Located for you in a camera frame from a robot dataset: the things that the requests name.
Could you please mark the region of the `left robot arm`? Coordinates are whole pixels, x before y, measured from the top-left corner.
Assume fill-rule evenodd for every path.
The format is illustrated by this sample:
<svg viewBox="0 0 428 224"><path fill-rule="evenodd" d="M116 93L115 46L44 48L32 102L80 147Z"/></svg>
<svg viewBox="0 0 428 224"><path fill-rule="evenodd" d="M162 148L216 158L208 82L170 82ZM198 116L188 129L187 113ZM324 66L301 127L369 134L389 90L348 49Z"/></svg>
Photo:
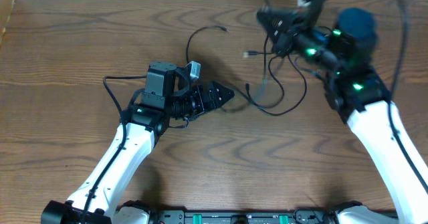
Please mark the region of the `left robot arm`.
<svg viewBox="0 0 428 224"><path fill-rule="evenodd" d="M135 171L152 152L170 121L194 121L219 109L234 91L216 81L197 84L201 66L181 68L152 62L143 76L145 87L135 91L126 108L119 109L120 125L112 144L90 176L66 202L50 201L42 223L154 223L155 216L119 202Z"/></svg>

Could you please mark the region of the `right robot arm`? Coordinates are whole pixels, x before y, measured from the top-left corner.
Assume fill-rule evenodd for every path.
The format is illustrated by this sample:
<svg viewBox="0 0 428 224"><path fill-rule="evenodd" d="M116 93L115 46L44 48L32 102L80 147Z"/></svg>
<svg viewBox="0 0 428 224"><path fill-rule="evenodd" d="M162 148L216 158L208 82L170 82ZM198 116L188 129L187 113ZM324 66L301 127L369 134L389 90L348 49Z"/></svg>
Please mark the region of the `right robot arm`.
<svg viewBox="0 0 428 224"><path fill-rule="evenodd" d="M374 162L391 199L394 217L348 202L324 217L326 223L426 223L427 165L415 148L387 89L371 66L377 42L373 16L342 11L330 35L316 28L320 10L260 9L257 20L279 56L297 53L326 70L325 96Z"/></svg>

